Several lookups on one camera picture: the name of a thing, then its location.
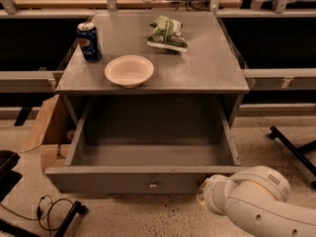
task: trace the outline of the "open drawer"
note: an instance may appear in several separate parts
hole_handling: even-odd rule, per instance
[[[66,193],[190,194],[239,167],[216,96],[90,97],[70,153],[45,174]]]

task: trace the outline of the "gray tabletop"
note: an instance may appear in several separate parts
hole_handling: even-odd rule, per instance
[[[175,53],[147,45],[159,15],[183,23],[182,35],[189,47]],[[76,48],[57,92],[70,95],[210,93],[245,94],[247,82],[229,43],[211,12],[118,11],[99,12],[93,18],[103,58],[91,63]],[[134,89],[124,89],[105,76],[106,65],[122,55],[141,55],[154,64],[153,76]]]

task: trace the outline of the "can label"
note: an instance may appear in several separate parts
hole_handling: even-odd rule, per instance
[[[98,41],[98,31],[91,22],[78,25],[77,29],[79,45],[86,60],[98,61],[102,58],[102,52]]]

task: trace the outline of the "white bowl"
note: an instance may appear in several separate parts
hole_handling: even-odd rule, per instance
[[[124,88],[135,88],[154,72],[150,60],[137,55],[125,55],[112,60],[105,68],[106,77]]]

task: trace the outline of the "cardboard box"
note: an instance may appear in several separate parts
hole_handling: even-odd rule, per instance
[[[60,95],[44,101],[21,153],[39,147],[41,169],[62,166],[70,150],[74,125]]]

